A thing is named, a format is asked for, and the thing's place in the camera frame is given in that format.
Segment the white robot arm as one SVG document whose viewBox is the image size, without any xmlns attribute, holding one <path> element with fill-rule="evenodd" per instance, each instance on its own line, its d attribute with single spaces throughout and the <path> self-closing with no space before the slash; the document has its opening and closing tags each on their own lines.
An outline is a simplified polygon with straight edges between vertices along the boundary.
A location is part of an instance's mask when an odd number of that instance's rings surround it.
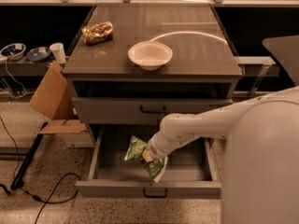
<svg viewBox="0 0 299 224">
<path fill-rule="evenodd" d="M 299 88 L 201 114 L 170 114 L 148 141 L 146 161 L 199 137 L 226 141 L 223 224 L 299 224 Z"/>
</svg>

